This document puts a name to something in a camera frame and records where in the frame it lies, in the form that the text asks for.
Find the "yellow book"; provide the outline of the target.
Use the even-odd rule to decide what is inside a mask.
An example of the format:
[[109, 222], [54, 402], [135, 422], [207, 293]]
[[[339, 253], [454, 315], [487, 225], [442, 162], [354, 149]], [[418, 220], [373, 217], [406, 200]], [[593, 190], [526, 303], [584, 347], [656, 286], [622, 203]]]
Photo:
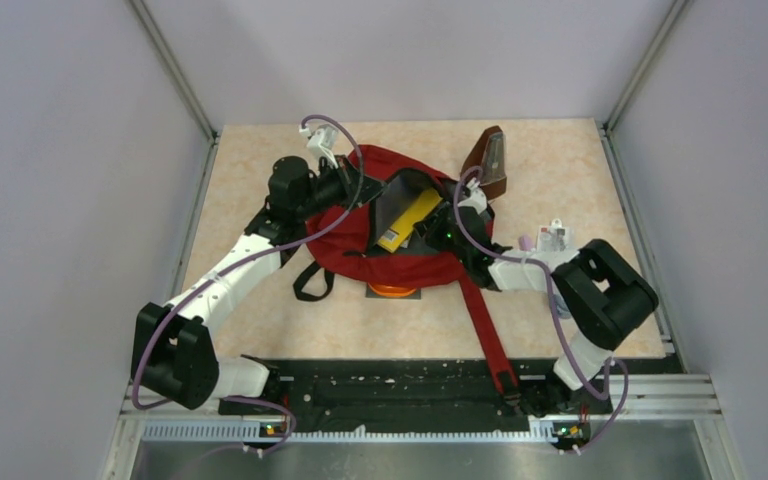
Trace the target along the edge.
[[434, 188], [428, 188], [401, 207], [397, 217], [385, 228], [376, 245], [389, 253], [406, 247], [416, 223], [424, 220], [438, 206], [442, 198]]

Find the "red student backpack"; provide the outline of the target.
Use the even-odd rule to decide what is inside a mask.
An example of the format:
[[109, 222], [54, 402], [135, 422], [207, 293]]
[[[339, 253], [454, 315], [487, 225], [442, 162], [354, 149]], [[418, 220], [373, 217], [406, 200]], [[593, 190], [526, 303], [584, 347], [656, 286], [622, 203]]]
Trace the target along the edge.
[[360, 151], [351, 153], [348, 159], [355, 166], [363, 166], [366, 175], [384, 181], [386, 189], [369, 204], [350, 211], [331, 232], [325, 229], [344, 213], [342, 207], [333, 206], [308, 221], [308, 233], [319, 237], [307, 245], [314, 261], [293, 284], [296, 298], [317, 301], [316, 295], [304, 289], [318, 272], [323, 273], [328, 289], [333, 287], [335, 276], [340, 275], [376, 289], [387, 288], [390, 296], [398, 288], [419, 290], [458, 283], [496, 390], [509, 402], [519, 399], [519, 382], [496, 332], [482, 289], [468, 278], [455, 256], [419, 253], [413, 249], [413, 232], [408, 245], [394, 253], [376, 245], [400, 208], [423, 190], [434, 188], [442, 198], [440, 203], [450, 202], [454, 180], [418, 160], [375, 145], [361, 146]]

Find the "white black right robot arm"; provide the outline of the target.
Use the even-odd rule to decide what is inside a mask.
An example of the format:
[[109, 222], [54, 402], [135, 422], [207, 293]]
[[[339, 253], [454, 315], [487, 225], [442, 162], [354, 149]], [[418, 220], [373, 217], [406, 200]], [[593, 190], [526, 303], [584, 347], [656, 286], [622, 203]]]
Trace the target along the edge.
[[554, 409], [574, 411], [587, 392], [608, 399], [609, 389], [591, 381], [620, 363], [617, 348], [659, 306], [653, 287], [603, 239], [561, 252], [511, 249], [491, 241], [487, 220], [446, 204], [417, 230], [428, 246], [453, 254], [480, 289], [546, 294], [562, 347], [546, 385]]

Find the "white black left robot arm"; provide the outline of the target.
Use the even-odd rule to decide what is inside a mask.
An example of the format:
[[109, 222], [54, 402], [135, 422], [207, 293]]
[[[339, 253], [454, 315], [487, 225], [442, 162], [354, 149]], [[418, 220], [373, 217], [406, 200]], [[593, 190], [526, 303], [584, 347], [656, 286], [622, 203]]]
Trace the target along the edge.
[[312, 240], [306, 223], [332, 207], [345, 213], [375, 199], [381, 181], [366, 173], [363, 154], [321, 160], [318, 172], [297, 156], [273, 166], [268, 194], [230, 251], [189, 289], [138, 313], [131, 366], [131, 401], [146, 388], [159, 403], [195, 410], [213, 396], [240, 395], [257, 413], [279, 404], [280, 386], [269, 368], [249, 357], [219, 359], [214, 338], [221, 326], [264, 279], [282, 268]]

